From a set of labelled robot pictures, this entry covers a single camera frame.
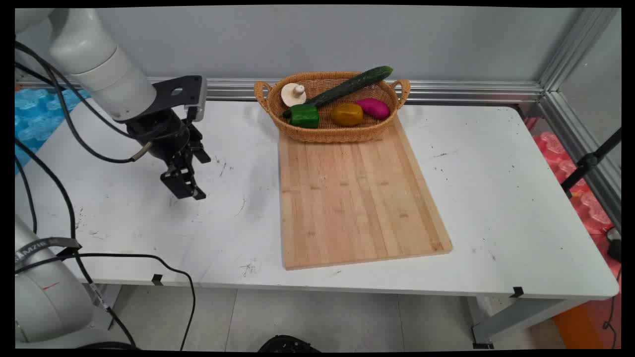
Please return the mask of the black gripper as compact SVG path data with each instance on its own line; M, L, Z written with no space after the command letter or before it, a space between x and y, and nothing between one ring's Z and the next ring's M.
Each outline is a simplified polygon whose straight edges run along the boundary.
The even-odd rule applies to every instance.
M204 149L202 134L189 116L181 119L173 110L162 110L130 120L126 129L139 144L150 143L150 155L167 165L167 170L160 176L161 182L177 199L206 198L196 183L192 160L197 158L201 164L206 164L211 162L211 157Z

